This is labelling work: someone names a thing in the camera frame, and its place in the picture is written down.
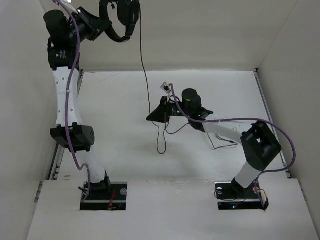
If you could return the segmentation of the black headphones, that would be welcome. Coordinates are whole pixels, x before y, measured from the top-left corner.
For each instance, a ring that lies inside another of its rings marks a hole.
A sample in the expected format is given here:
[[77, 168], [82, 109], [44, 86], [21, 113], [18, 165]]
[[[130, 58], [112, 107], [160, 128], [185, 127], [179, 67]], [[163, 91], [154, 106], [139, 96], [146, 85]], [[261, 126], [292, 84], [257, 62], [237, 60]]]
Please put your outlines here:
[[[113, 10], [117, 10], [117, 18], [125, 27], [124, 36], [120, 37], [112, 26], [108, 13], [108, 4]], [[108, 20], [110, 26], [104, 31], [106, 35], [116, 43], [129, 41], [135, 31], [136, 24], [140, 19], [140, 2], [138, 0], [100, 0], [99, 17]]]

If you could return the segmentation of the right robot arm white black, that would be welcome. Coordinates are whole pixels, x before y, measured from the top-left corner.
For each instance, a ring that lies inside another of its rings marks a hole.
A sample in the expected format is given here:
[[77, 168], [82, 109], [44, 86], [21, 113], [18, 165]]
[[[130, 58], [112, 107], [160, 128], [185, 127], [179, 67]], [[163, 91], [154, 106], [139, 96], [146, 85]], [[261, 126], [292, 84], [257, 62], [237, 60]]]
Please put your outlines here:
[[217, 134], [241, 145], [246, 162], [230, 187], [235, 196], [243, 197], [256, 178], [280, 154], [282, 147], [277, 138], [261, 120], [255, 123], [221, 120], [213, 111], [202, 106], [202, 99], [195, 89], [185, 89], [181, 97], [170, 101], [163, 96], [159, 106], [147, 116], [147, 121], [168, 123], [171, 117], [187, 117], [195, 130]]

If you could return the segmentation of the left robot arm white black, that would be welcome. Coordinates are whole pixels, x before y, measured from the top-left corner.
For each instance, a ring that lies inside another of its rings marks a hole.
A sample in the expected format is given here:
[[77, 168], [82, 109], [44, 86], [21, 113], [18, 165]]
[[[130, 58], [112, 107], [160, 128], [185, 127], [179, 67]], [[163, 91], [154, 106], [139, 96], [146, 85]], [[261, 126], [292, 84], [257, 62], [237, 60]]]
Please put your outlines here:
[[81, 7], [74, 12], [50, 10], [44, 14], [43, 20], [49, 33], [48, 63], [57, 99], [57, 117], [50, 136], [62, 148], [69, 150], [78, 170], [86, 169], [87, 182], [80, 188], [82, 200], [94, 193], [100, 198], [107, 198], [112, 192], [108, 180], [94, 183], [89, 163], [80, 163], [77, 158], [78, 152], [89, 153], [95, 144], [95, 131], [83, 123], [79, 110], [80, 44], [83, 40], [99, 36], [104, 25], [98, 17]]

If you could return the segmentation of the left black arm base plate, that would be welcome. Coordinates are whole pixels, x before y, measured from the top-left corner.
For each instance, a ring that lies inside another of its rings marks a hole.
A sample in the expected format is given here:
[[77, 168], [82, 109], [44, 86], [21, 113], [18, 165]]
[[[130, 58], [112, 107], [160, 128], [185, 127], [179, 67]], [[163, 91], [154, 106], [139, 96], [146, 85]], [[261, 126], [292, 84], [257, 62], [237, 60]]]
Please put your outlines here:
[[127, 207], [127, 182], [92, 183], [89, 195], [80, 203], [81, 211], [125, 211]]

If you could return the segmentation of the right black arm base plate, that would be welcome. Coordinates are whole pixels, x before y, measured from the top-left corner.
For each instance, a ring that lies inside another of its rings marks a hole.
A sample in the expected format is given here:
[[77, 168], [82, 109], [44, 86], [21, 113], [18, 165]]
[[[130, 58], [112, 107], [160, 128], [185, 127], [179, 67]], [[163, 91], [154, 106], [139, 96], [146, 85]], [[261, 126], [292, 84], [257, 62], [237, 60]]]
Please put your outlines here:
[[265, 211], [270, 205], [266, 191], [254, 182], [248, 188], [236, 188], [231, 181], [217, 181], [214, 196], [219, 210]]

